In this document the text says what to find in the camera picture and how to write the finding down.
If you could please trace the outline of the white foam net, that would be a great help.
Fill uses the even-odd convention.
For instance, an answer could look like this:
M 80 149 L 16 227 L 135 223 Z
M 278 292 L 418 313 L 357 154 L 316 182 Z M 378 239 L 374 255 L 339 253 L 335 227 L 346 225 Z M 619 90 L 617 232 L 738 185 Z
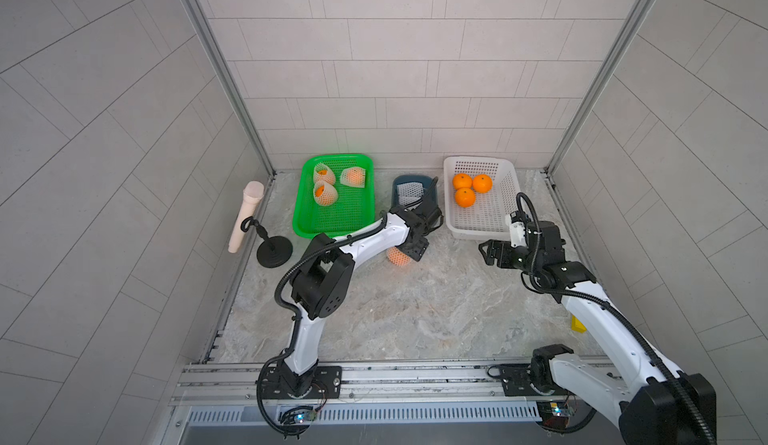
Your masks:
M 422 198 L 424 186 L 420 182 L 400 183 L 396 187 L 399 205 L 408 205 Z

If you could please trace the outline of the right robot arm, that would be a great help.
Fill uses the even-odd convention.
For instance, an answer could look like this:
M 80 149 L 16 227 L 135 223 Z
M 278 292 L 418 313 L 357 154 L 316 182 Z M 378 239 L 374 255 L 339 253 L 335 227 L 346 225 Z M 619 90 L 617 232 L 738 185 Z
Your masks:
M 516 211 L 506 218 L 509 240 L 479 245 L 484 262 L 520 271 L 526 289 L 562 305 L 618 372 L 612 378 L 569 347 L 549 345 L 533 352 L 532 387 L 541 394 L 561 388 L 579 397 L 611 421 L 627 444 L 716 443 L 714 387 L 666 358 L 614 306 L 585 265 L 566 259 L 558 226 L 540 220 L 525 193 L 515 202 Z

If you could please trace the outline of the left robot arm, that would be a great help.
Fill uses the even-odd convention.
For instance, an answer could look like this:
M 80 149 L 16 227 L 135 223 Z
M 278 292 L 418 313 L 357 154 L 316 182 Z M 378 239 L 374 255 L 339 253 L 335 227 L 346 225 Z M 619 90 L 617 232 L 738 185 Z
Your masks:
M 383 252 L 407 263 L 422 259 L 428 235 L 443 224 L 437 184 L 436 177 L 423 176 L 398 184 L 395 206 L 373 224 L 350 235 L 319 234 L 311 240 L 276 287 L 276 303 L 293 313 L 292 332 L 287 347 L 264 365 L 261 387 L 278 383 L 292 398 L 312 390 L 325 321 L 345 300 L 353 272 Z

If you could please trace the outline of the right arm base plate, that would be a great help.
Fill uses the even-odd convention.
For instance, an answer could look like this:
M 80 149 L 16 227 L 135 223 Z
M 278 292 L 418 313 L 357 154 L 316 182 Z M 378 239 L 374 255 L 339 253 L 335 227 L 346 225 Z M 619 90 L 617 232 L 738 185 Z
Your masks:
M 486 374 L 501 382 L 506 397 L 565 397 L 572 394 L 549 379 L 537 377 L 530 364 L 491 365 L 486 369 Z

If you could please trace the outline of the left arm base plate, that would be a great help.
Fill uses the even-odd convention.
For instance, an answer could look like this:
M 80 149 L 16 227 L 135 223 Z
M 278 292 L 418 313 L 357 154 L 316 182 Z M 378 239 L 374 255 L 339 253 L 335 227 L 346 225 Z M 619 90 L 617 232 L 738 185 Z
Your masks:
M 270 367 L 264 378 L 258 380 L 265 399 L 337 399 L 343 369 L 341 366 L 315 365 L 302 375 L 296 375 L 287 366 Z

